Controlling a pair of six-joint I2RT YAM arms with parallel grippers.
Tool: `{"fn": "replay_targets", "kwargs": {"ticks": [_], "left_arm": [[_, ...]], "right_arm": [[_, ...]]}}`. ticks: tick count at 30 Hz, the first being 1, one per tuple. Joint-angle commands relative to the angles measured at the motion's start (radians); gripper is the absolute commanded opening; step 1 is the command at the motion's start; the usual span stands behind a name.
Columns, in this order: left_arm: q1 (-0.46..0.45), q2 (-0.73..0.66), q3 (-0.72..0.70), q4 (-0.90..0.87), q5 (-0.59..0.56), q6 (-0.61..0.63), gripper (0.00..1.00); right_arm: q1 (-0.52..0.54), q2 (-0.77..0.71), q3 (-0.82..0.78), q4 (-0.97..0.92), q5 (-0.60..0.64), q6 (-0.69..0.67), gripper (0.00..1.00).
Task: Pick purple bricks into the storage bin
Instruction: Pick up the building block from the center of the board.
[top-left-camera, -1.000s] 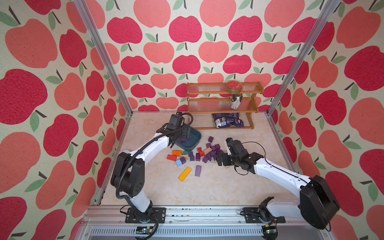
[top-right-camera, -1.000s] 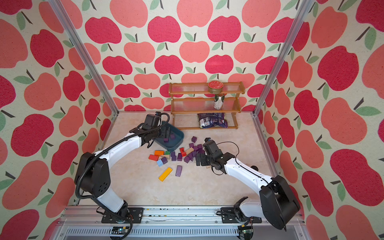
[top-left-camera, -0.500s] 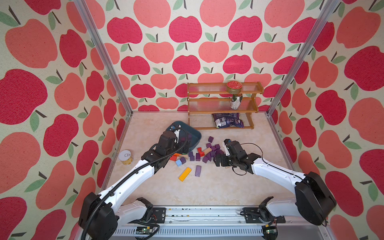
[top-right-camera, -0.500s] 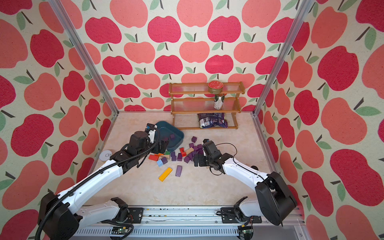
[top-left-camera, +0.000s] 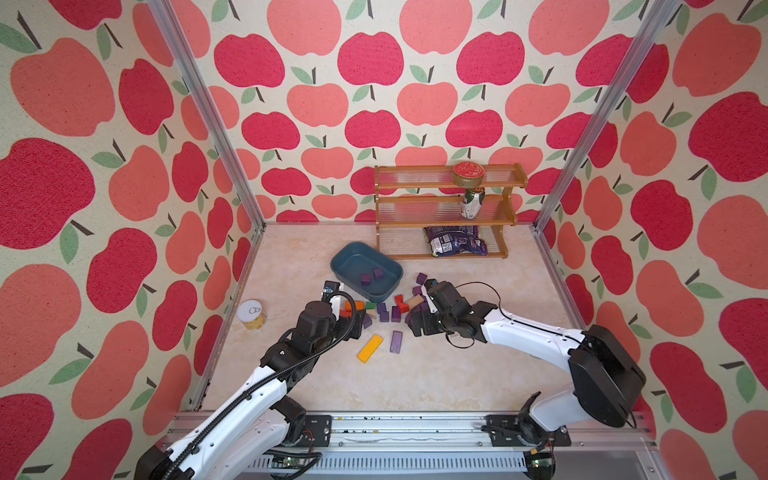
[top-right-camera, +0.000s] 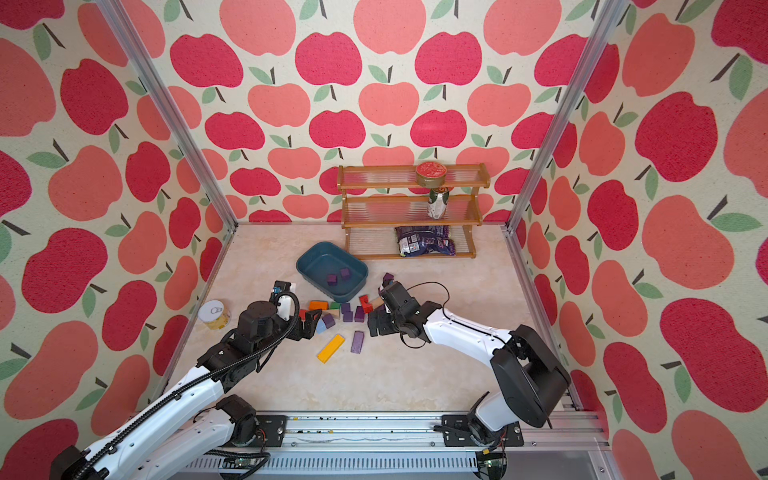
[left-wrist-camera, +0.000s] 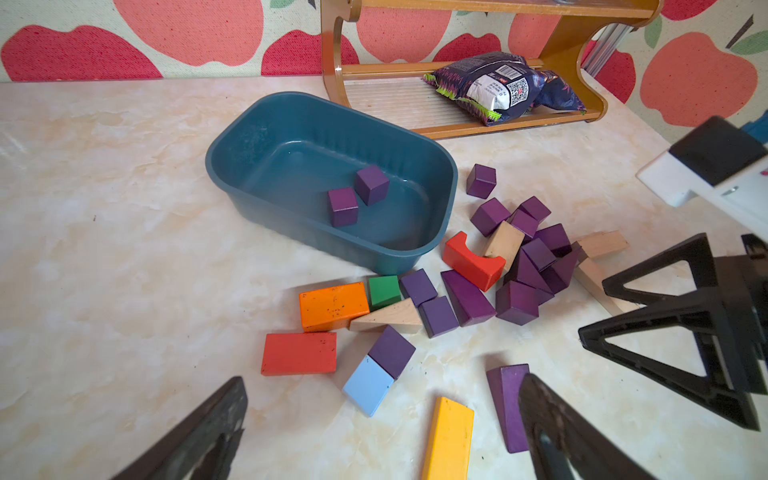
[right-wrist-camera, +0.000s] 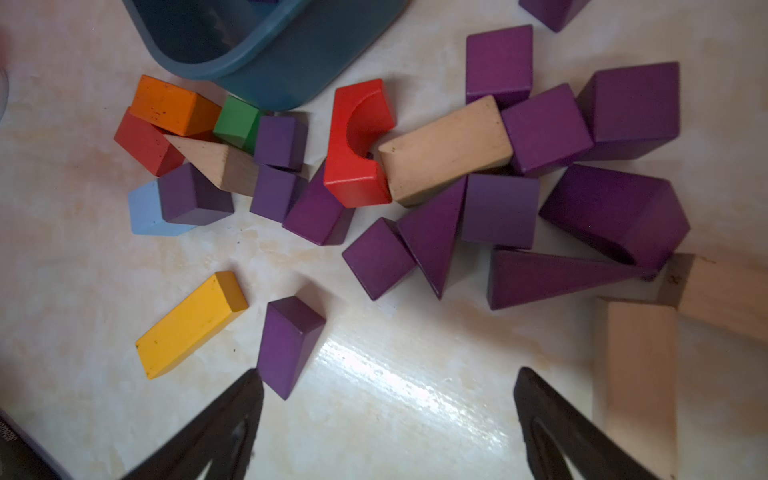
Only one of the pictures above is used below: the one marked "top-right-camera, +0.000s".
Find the teal plastic storage bin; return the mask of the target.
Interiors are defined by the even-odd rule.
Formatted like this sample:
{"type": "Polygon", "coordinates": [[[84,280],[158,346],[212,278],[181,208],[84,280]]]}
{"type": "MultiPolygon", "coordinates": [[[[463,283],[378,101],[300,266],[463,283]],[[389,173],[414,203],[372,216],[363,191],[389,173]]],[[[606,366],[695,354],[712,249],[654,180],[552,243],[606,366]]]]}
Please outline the teal plastic storage bin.
{"type": "Polygon", "coordinates": [[[296,261],[296,269],[312,286],[339,303],[354,298],[364,288],[369,274],[363,261],[328,241],[318,242],[304,252],[296,261]],[[341,278],[342,268],[351,271],[349,280],[341,278]],[[338,277],[335,286],[327,284],[328,274],[338,277]]]}

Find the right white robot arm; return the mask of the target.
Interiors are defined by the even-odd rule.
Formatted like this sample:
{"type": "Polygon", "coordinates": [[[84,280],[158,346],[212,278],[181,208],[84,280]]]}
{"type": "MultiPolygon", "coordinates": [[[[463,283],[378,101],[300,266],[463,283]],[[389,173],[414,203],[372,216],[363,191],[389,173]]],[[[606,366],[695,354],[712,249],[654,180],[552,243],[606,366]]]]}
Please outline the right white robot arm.
{"type": "Polygon", "coordinates": [[[449,347],[489,367],[498,384],[467,413],[462,431],[480,447],[495,447],[523,422],[541,428],[572,384],[567,369],[539,333],[519,325],[503,330],[463,318],[443,303],[419,302],[398,281],[379,293],[375,309],[385,328],[400,338],[449,347]]]}

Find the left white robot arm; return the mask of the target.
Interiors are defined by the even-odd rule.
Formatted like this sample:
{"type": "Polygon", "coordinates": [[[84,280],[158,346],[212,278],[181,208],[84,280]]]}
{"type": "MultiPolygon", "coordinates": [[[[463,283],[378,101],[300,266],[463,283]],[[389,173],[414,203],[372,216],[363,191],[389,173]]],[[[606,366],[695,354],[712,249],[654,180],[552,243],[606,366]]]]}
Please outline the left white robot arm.
{"type": "Polygon", "coordinates": [[[254,445],[263,466],[282,426],[263,423],[232,388],[259,372],[286,339],[309,340],[322,313],[301,312],[297,297],[252,303],[235,329],[202,355],[169,392],[84,450],[66,448],[52,462],[53,479],[168,479],[199,457],[227,456],[227,446],[254,445]]]}

